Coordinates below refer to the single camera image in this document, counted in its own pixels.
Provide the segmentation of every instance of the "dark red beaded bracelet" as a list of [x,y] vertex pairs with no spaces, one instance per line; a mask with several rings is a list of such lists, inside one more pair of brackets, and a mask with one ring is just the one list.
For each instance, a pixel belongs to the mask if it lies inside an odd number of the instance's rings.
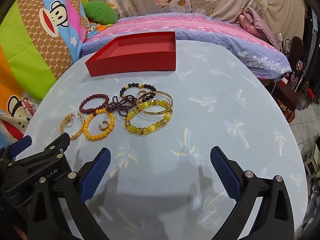
[[[93,98],[104,98],[105,101],[102,105],[96,107],[96,108],[88,108],[88,109],[83,109],[84,105],[90,101]],[[106,108],[109,103],[109,97],[106,94],[93,94],[92,96],[87,97],[81,105],[79,106],[79,111],[83,114],[93,114],[96,115],[96,110]]]

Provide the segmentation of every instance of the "purple cloth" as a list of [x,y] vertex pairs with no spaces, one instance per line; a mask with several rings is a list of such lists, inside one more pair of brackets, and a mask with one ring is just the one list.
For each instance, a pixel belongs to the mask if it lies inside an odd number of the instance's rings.
[[248,7],[248,9],[245,12],[243,12],[243,15],[247,18],[250,24],[254,25],[255,30],[260,34],[260,37],[263,37],[264,41],[268,42],[269,44],[273,45],[276,49],[279,50],[278,44],[276,42],[275,37],[272,34],[272,31],[269,29],[268,25],[261,19],[261,17],[253,8]]

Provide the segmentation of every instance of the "yellow beaded bracelet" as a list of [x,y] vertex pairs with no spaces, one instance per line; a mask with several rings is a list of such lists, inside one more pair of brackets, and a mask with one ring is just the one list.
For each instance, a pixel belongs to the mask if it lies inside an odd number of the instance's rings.
[[[149,106],[156,106],[156,105],[159,105],[157,100],[150,100],[150,101],[146,101],[146,102],[142,103],[142,107],[144,109],[148,108]],[[144,127],[144,128],[135,127],[134,125],[131,125],[130,120],[132,120],[135,117],[135,115],[137,113],[139,113],[140,111],[142,111],[142,109],[140,110],[140,108],[138,106],[138,108],[135,108],[134,111],[130,111],[128,113],[127,117],[124,119],[124,127],[127,128],[129,130],[129,132],[135,133],[137,135],[147,135],[150,132],[154,132],[157,129],[161,128],[162,126],[166,125],[171,119],[171,113],[166,112],[164,114],[162,120],[160,120],[156,123],[153,123],[153,124],[149,125],[148,127]]]
[[89,123],[91,122],[91,120],[93,118],[93,114],[90,114],[88,119],[84,122],[84,128],[83,128],[84,135],[91,141],[95,141],[95,140],[99,140],[99,139],[101,140],[101,139],[107,137],[107,135],[113,130],[113,127],[115,125],[115,116],[112,113],[108,113],[105,108],[96,110],[96,114],[102,114],[102,113],[106,113],[110,117],[110,122],[109,122],[108,128],[103,133],[97,134],[94,136],[89,134],[88,127],[89,127]]

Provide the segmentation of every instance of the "red gift box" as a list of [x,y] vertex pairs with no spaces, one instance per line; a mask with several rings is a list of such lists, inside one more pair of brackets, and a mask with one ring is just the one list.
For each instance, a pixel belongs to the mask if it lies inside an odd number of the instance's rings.
[[137,33],[119,36],[85,62],[90,75],[175,71],[175,32]]

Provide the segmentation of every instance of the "metal bolt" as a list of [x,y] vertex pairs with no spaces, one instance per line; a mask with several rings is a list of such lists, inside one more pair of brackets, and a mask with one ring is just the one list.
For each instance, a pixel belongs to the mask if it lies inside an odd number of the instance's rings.
[[253,172],[252,172],[252,171],[246,171],[246,172],[245,172],[245,175],[246,175],[248,178],[252,178],[252,177],[253,177]]
[[279,182],[283,181],[283,179],[282,179],[282,177],[280,175],[276,176],[276,180],[279,181]]
[[74,179],[76,176],[77,176],[77,174],[76,174],[75,172],[70,172],[70,173],[68,174],[68,178],[69,178],[69,179]]
[[40,183],[44,183],[44,182],[45,182],[45,177],[41,177],[41,178],[39,179],[39,182],[40,182]]

